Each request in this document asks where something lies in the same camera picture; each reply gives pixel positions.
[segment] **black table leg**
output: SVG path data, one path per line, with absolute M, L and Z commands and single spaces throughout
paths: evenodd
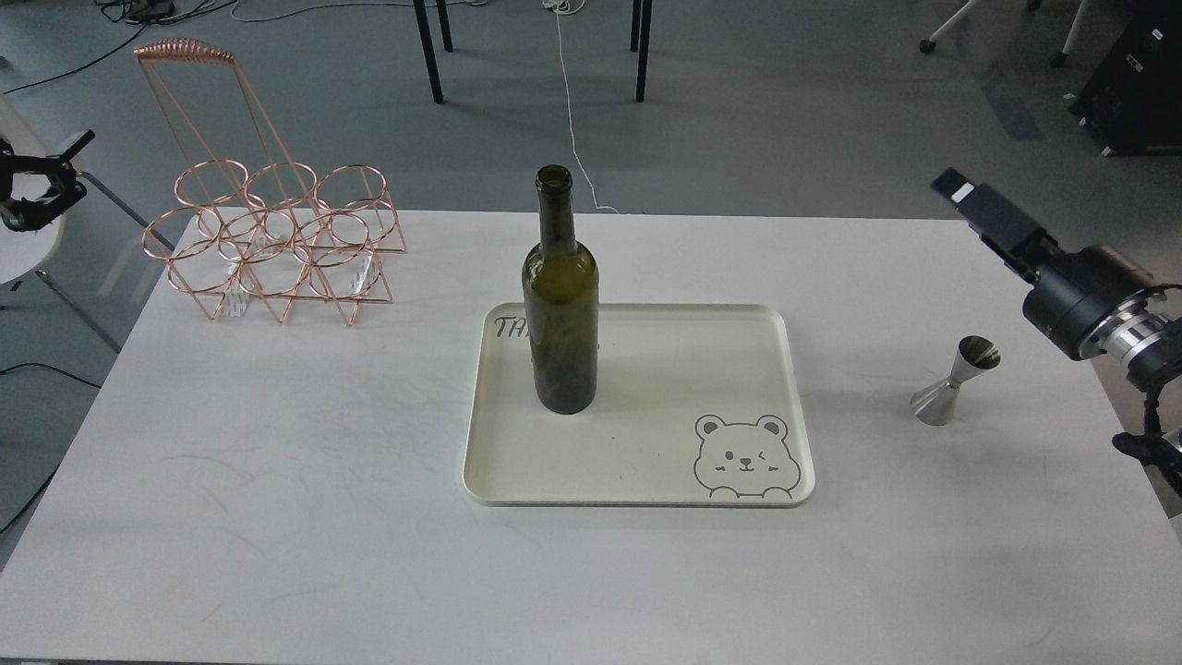
M 431 80 L 431 97 L 436 104 L 443 103 L 440 86 L 440 70 L 435 64 L 435 46 L 431 44 L 431 27 L 427 25 L 427 2 L 415 0 L 415 20 L 418 21 L 418 39 L 423 43 L 423 59 L 427 60 L 427 77 Z
M 632 53 L 636 52 L 639 46 L 637 45 L 641 35 L 641 0 L 632 0 L 632 41 L 628 47 Z
M 641 61 L 636 69 L 636 100 L 644 100 L 644 80 L 649 72 L 649 26 L 652 24 L 652 0 L 641 0 Z
M 447 20 L 447 1 L 435 0 L 435 8 L 440 12 L 440 32 L 443 34 L 443 50 L 450 53 L 452 48 L 452 24 Z

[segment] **bottle neck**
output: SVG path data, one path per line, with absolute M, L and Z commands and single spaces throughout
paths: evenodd
M 571 174 L 560 165 L 538 171 L 538 210 L 541 221 L 541 255 L 573 254 L 574 214 L 571 210 Z
M 574 241 L 570 193 L 565 196 L 539 194 L 538 197 L 541 200 L 541 255 L 573 254 L 578 243 Z

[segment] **chair leg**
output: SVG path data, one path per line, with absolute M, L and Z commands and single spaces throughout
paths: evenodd
M 632 40 L 628 50 L 635 53 L 639 50 L 641 39 L 641 0 L 632 0 Z
M 431 28 L 427 25 L 427 2 L 415 0 L 415 20 L 418 21 L 418 40 L 423 43 L 423 59 L 427 60 L 427 78 L 431 83 L 431 98 L 436 104 L 443 103 L 443 87 L 440 86 L 440 70 L 435 64 L 435 46 L 431 44 Z
M 111 338 L 108 334 L 106 330 L 103 330 L 103 326 L 99 325 L 97 320 L 91 318 L 91 315 L 86 313 L 86 311 L 78 305 L 78 302 L 73 300 L 73 298 L 66 294 L 66 292 L 61 289 L 61 286 L 59 286 L 58 282 L 54 281 L 52 276 L 50 276 L 50 273 L 45 272 L 45 269 L 40 267 L 33 270 L 33 273 L 37 274 L 37 276 L 41 281 L 44 281 L 45 285 L 48 286 L 51 291 L 53 291 L 59 298 L 61 298 L 61 301 L 64 301 L 66 306 L 73 309 L 73 312 L 78 314 L 78 318 L 83 319 L 83 322 L 85 322 L 91 330 L 93 330 L 95 334 L 98 335 L 103 340 L 103 343 L 106 344 L 108 347 L 111 347 L 111 351 L 113 351 L 115 353 L 119 353 L 123 351 L 123 347 L 115 341 L 115 338 Z
M 447 20 L 447 1 L 435 0 L 435 8 L 440 14 L 440 33 L 443 35 L 443 50 L 450 53 L 452 47 L 452 22 Z
M 148 221 L 144 217 L 139 216 L 139 213 L 137 213 L 136 210 L 134 210 L 131 208 L 131 206 L 129 206 L 123 198 L 121 198 L 118 195 L 116 195 L 115 191 L 112 191 L 109 187 L 106 187 L 106 184 L 103 184 L 103 181 L 100 181 L 99 178 L 95 177 L 93 174 L 86 172 L 85 170 L 79 170 L 78 171 L 78 177 L 82 177 L 86 182 L 90 182 L 91 184 L 93 184 L 95 187 L 97 187 L 99 191 L 102 191 L 108 198 L 110 198 L 112 203 L 115 203 L 116 206 L 118 206 L 121 210 L 123 210 L 124 213 L 126 213 L 128 216 L 130 216 L 131 219 L 134 219 L 136 221 L 136 223 L 138 223 L 139 226 L 142 226 L 144 228 L 148 228 L 148 226 L 149 226 Z M 173 245 L 171 242 L 168 241 L 168 237 L 164 237 L 163 235 L 161 235 L 160 232 L 157 232 L 155 228 L 152 229 L 152 235 L 155 235 L 156 239 L 161 241 L 161 243 L 163 243 L 165 247 L 168 247 L 169 250 L 173 250 L 173 249 L 176 248 L 175 245 Z
M 944 25 L 937 27 L 936 32 L 931 33 L 931 37 L 920 41 L 920 51 L 930 53 L 933 48 L 936 47 L 936 43 L 940 41 L 940 38 L 943 37 L 949 30 L 954 28 L 956 24 L 965 20 L 965 18 L 968 17 L 968 13 L 980 4 L 981 0 L 968 0 L 968 2 L 965 2 L 965 6 L 957 9 L 956 13 L 953 14 L 953 18 L 944 21 Z
M 1067 41 L 1063 45 L 1063 53 L 1066 56 L 1076 48 L 1076 41 L 1079 39 L 1079 27 L 1084 22 L 1084 13 L 1087 12 L 1087 6 L 1091 5 L 1092 0 L 1079 0 L 1079 9 L 1076 12 L 1076 20 L 1071 21 L 1071 31 L 1067 32 Z
M 649 28 L 652 25 L 652 0 L 641 0 L 641 58 L 636 66 L 636 100 L 644 100 L 644 84 L 649 74 Z

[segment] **white table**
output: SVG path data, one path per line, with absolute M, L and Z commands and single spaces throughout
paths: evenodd
M 790 510 L 489 508 L 481 320 L 535 215 L 408 211 L 394 305 L 203 320 L 157 287 L 7 568 L 0 657 L 1176 663 L 1182 552 L 1091 370 L 963 222 L 583 215 L 605 301 L 784 314 L 817 469 Z M 956 420 L 911 392 L 982 335 Z M 687 445 L 696 446 L 693 429 Z

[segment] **bottle mouth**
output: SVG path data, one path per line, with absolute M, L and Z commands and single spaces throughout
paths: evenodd
M 570 191 L 574 184 L 571 171 L 560 164 L 544 165 L 538 169 L 538 191 L 544 194 L 558 194 Z

